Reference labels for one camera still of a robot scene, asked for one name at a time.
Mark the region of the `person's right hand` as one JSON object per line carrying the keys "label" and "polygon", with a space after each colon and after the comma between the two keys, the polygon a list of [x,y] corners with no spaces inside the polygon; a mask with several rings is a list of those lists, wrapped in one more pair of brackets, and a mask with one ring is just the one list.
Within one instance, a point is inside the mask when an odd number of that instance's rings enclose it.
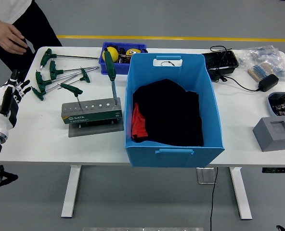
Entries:
{"label": "person's right hand", "polygon": [[23,55],[28,48],[24,39],[25,37],[14,25],[0,21],[0,46],[5,51]]}

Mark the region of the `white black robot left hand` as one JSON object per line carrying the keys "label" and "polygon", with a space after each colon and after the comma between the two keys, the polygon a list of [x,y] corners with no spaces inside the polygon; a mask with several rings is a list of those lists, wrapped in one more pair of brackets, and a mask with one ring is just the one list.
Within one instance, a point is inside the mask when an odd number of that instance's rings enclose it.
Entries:
{"label": "white black robot left hand", "polygon": [[6,134],[15,127],[19,103],[31,91],[27,70],[13,70],[10,78],[0,87],[0,133]]}

